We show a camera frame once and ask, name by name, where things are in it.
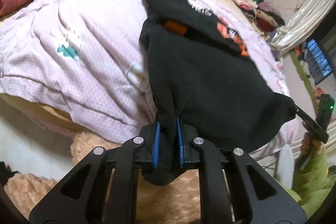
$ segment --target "white cloth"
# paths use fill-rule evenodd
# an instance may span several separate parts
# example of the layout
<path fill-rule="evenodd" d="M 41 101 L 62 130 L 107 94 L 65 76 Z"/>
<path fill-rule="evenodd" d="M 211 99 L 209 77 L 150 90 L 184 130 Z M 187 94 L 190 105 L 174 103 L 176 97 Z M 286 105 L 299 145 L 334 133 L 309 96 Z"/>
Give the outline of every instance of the white cloth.
<path fill-rule="evenodd" d="M 336 0 L 307 0 L 286 26 L 277 30 L 271 45 L 282 55 L 304 42 L 334 6 Z"/>
<path fill-rule="evenodd" d="M 287 189 L 292 189 L 294 165 L 295 160 L 292 148 L 289 144 L 285 144 L 279 152 L 274 178 Z"/>
<path fill-rule="evenodd" d="M 237 30 L 270 88 L 289 95 L 269 46 L 248 22 L 215 0 L 188 1 Z M 138 40 L 146 18 L 143 0 L 34 0 L 0 29 L 0 92 L 64 110 L 114 142 L 136 136 L 156 111 Z M 67 51 L 71 45 L 77 52 Z M 284 124 L 256 157 L 291 142 L 297 128 L 296 119 Z"/>

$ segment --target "mattress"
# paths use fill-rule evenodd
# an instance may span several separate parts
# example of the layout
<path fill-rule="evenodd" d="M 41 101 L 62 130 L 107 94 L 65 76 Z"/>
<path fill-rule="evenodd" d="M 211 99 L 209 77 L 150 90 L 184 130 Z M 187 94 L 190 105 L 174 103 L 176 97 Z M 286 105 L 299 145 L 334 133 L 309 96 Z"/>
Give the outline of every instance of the mattress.
<path fill-rule="evenodd" d="M 223 7 L 226 7 L 231 13 L 234 13 L 239 20 L 249 24 L 248 20 L 241 13 L 240 9 L 231 1 L 231 0 L 213 0 L 214 2 L 220 3 Z M 263 62 L 268 65 L 272 63 L 271 60 Z M 280 88 L 286 94 L 288 93 L 288 88 L 286 87 L 285 80 L 281 72 L 278 71 L 276 66 L 270 66 L 270 75 L 275 75 L 274 88 Z M 14 106 L 24 114 L 26 114 L 33 121 L 38 123 L 44 128 L 47 128 L 51 131 L 55 131 L 64 135 L 72 135 L 75 132 L 88 130 L 85 128 L 84 124 L 79 125 L 74 122 L 70 113 L 60 110 L 55 107 L 51 107 L 48 104 L 42 104 L 39 102 L 30 102 L 28 100 L 22 99 L 18 96 L 12 96 L 8 94 L 0 94 L 0 97 L 8 102 L 10 105 Z M 274 138 L 272 142 L 265 145 L 264 147 L 257 150 L 253 155 L 255 159 L 270 155 L 274 152 L 277 152 L 284 144 L 290 143 L 295 137 L 296 133 L 296 121 L 291 122 L 290 124 L 285 124 L 281 132 Z"/>

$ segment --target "bed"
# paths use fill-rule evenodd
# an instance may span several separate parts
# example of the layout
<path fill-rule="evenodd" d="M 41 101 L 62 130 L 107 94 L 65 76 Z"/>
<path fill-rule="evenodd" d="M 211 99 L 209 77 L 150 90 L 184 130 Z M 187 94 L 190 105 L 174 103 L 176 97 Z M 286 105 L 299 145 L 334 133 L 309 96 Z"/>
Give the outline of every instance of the bed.
<path fill-rule="evenodd" d="M 262 38 L 258 37 L 258 34 L 250 26 L 249 21 L 244 17 L 240 9 L 231 0 L 206 1 L 208 1 L 208 8 L 212 9 L 215 13 L 221 13 L 219 7 L 224 10 L 228 14 L 226 19 L 229 20 L 229 24 L 236 27 L 243 38 L 253 38 L 250 39 L 247 46 L 248 49 L 253 52 L 252 57 L 261 75 L 265 78 L 273 91 L 290 95 L 285 77 L 279 69 L 277 62 L 274 60 L 269 46 Z M 13 20 L 19 20 L 21 18 L 20 12 L 22 12 L 22 10 L 18 11 L 12 18 L 2 18 L 0 27 L 3 26 L 6 20 L 11 20 L 11 24 L 13 24 Z M 80 161 L 80 159 L 95 146 L 101 145 L 105 148 L 114 148 L 119 146 L 118 143 L 121 143 L 121 141 L 116 141 L 118 139 L 109 138 L 104 132 L 100 132 L 99 128 L 95 125 L 78 120 L 78 117 L 71 110 L 56 107 L 52 102 L 48 103 L 47 100 L 41 100 L 41 98 L 34 96 L 28 98 L 20 96 L 20 94 L 22 93 L 16 93 L 14 89 L 10 89 L 8 86 L 4 88 L 4 85 L 2 85 L 0 97 L 40 126 L 74 138 L 72 145 L 74 163 Z M 286 123 L 274 140 L 251 153 L 251 156 L 259 160 L 278 152 L 282 146 L 294 140 L 297 129 L 297 119 Z M 106 141 L 101 136 L 110 139 L 112 142 Z M 26 217 L 29 215 L 31 208 L 38 202 L 38 200 L 34 202 L 27 200 L 25 198 L 26 193 L 23 193 L 21 200 L 24 202 L 18 203 L 19 195 L 13 193 L 13 188 L 9 186 L 6 191 L 18 207 L 19 204 L 21 204 L 21 212 Z M 179 223 L 189 223 L 199 219 L 198 175 L 195 171 L 186 172 L 173 183 L 165 187 L 150 185 L 139 178 L 139 191 L 138 218 L 144 223 L 149 223 L 149 221 L 153 219 L 161 219 L 162 222 L 160 223 L 176 223 L 176 221 Z M 151 199 L 157 195 L 163 196 L 163 200 L 158 201 L 153 206 Z M 182 200 L 179 203 L 183 203 L 183 205 L 181 206 L 170 202 L 171 204 L 167 207 L 167 200 L 175 200 L 176 198 Z"/>

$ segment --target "stack of clothes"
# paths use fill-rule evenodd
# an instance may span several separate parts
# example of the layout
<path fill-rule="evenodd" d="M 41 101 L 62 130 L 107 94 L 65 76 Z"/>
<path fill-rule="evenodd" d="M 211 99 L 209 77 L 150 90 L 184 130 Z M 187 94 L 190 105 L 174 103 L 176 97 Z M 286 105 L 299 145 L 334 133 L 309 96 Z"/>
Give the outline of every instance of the stack of clothes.
<path fill-rule="evenodd" d="M 253 29 L 268 43 L 279 27 L 285 25 L 281 13 L 264 0 L 232 0 L 250 21 Z M 273 51 L 276 60 L 280 55 Z"/>

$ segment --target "window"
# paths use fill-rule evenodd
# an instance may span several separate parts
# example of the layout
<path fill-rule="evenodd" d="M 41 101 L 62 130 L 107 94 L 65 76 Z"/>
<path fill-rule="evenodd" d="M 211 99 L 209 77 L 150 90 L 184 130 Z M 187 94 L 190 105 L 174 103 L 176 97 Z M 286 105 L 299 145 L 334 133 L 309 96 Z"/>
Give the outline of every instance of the window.
<path fill-rule="evenodd" d="M 309 41 L 306 47 L 309 53 L 307 56 L 307 63 L 309 64 L 310 71 L 314 77 L 315 84 L 317 85 L 332 73 L 332 68 L 314 39 Z"/>

